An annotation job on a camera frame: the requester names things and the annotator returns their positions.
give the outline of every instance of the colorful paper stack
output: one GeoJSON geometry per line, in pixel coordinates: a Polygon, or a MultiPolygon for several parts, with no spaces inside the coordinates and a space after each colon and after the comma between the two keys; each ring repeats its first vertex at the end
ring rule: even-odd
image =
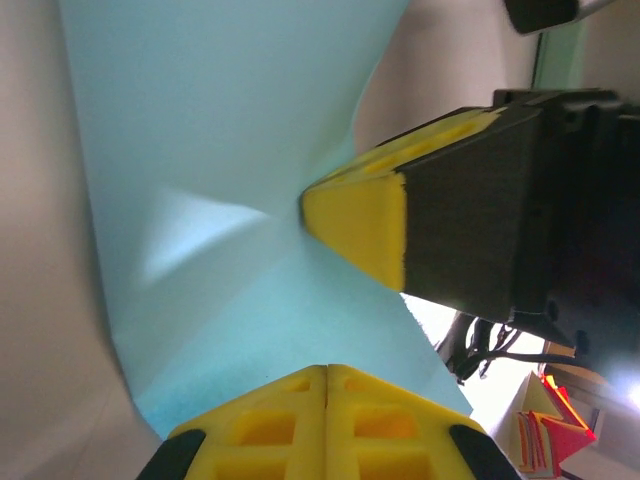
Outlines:
{"type": "Polygon", "coordinates": [[[511,429],[511,461],[528,478],[556,478],[560,463],[596,440],[552,376],[531,374],[522,410],[511,429]]]}

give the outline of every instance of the light blue paper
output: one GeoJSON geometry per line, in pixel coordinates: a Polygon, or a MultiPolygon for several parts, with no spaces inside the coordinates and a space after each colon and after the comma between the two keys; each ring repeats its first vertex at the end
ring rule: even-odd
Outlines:
{"type": "Polygon", "coordinates": [[[112,337],[160,435],[310,364],[469,412],[401,298],[299,223],[406,5],[61,0],[112,337]]]}

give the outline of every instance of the wire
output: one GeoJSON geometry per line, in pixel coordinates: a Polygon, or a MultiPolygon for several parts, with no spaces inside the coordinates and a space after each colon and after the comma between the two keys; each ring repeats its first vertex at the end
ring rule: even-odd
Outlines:
{"type": "Polygon", "coordinates": [[[476,353],[463,361],[457,368],[460,380],[467,380],[478,369],[478,365],[485,360],[493,360],[496,358],[509,358],[519,362],[531,363],[557,363],[561,365],[571,365],[573,367],[588,368],[580,360],[567,355],[556,355],[552,353],[509,353],[503,350],[491,350],[489,352],[476,353]]]}

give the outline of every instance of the black cable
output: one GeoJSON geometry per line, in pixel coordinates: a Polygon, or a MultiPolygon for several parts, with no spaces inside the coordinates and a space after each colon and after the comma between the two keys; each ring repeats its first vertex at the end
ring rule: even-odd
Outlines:
{"type": "Polygon", "coordinates": [[[503,350],[491,350],[490,352],[476,353],[463,361],[457,368],[458,378],[460,380],[467,380],[478,369],[478,365],[480,365],[481,362],[495,358],[510,358],[511,360],[517,360],[519,362],[531,363],[558,363],[561,365],[588,368],[580,360],[566,355],[556,355],[552,353],[509,353],[503,350]]]}

